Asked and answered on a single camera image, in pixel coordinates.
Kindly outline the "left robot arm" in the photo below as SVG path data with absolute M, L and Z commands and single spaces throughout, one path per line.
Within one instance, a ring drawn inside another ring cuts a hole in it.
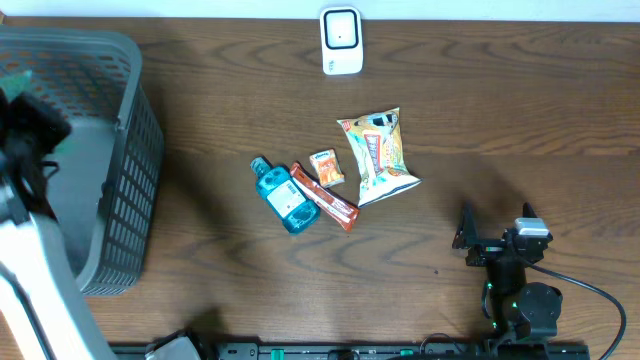
M 1 313 L 26 359 L 112 359 L 47 199 L 47 155 L 71 132 L 45 103 L 1 89 Z

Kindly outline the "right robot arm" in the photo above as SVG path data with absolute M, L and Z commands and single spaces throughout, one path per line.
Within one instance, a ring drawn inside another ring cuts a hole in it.
M 526 269 L 544 258 L 552 240 L 547 225 L 528 203 L 499 238 L 481 236 L 471 206 L 463 206 L 452 247 L 467 252 L 468 266 L 487 272 L 481 306 L 495 329 L 483 344 L 487 355 L 549 357 L 546 342 L 558 333 L 563 296 L 555 287 L 529 282 Z

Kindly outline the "teal mouthwash bottle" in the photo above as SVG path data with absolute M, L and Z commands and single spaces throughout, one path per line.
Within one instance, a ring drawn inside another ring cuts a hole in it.
M 317 221 L 319 207 L 302 192 L 286 167 L 272 166 L 259 156 L 252 160 L 250 168 L 257 177 L 257 193 L 290 234 L 302 233 Z

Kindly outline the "yellow snack bag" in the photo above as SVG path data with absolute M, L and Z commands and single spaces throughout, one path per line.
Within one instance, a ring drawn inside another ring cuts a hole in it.
M 405 165 L 400 108 L 341 119 L 360 174 L 358 207 L 411 189 L 422 182 Z

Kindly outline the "small orange tissue pack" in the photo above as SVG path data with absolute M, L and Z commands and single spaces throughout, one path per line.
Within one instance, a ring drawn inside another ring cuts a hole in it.
M 329 188 L 345 181 L 345 176 L 340 170 L 334 149 L 312 154 L 309 160 L 323 188 Z

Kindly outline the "orange snack bar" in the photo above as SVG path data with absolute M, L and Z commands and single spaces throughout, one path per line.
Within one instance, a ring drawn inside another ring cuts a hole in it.
M 323 188 L 301 166 L 294 162 L 289 170 L 294 182 L 321 210 L 334 219 L 346 232 L 351 232 L 360 210 L 355 205 Z

